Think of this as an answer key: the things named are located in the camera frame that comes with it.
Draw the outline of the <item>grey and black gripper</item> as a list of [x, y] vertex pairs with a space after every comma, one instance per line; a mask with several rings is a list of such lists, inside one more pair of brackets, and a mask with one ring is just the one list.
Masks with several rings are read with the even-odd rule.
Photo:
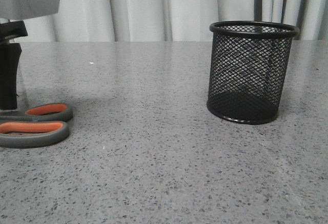
[[[1, 42], [28, 35], [23, 20], [56, 14], [60, 0], [1, 0]], [[1, 45], [1, 110], [17, 108], [16, 74], [22, 49], [19, 43]]]

